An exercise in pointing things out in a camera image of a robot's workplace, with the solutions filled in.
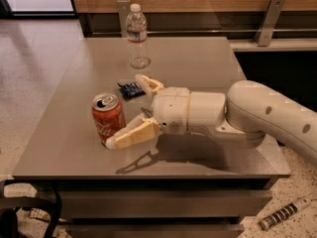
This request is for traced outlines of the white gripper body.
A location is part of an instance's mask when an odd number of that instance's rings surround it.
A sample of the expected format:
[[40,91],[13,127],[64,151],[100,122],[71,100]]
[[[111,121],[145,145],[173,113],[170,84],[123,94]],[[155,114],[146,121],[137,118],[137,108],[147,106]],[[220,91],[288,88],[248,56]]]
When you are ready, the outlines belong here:
[[183,135],[187,131],[190,91],[184,87],[168,87],[154,97],[152,109],[164,134]]

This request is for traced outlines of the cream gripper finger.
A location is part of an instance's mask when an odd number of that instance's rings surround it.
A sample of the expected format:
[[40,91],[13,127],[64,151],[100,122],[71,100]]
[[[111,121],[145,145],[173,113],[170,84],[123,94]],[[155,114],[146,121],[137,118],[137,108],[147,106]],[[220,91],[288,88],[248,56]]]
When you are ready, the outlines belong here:
[[149,99],[153,99],[160,90],[164,89],[161,82],[143,74],[136,74],[135,80]]
[[110,150],[125,149],[156,139],[159,134],[159,122],[154,117],[147,118],[144,114],[139,114],[125,128],[108,138],[105,146]]

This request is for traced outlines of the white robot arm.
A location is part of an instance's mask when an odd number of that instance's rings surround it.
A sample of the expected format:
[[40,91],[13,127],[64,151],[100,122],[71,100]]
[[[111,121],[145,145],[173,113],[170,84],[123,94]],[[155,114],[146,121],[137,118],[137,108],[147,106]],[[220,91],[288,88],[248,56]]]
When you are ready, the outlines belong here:
[[140,114],[108,138],[111,150],[156,141],[161,134],[197,134],[255,148],[270,135],[317,165],[317,113],[263,84],[240,80],[217,93],[166,87],[142,74],[135,80],[152,102],[152,116]]

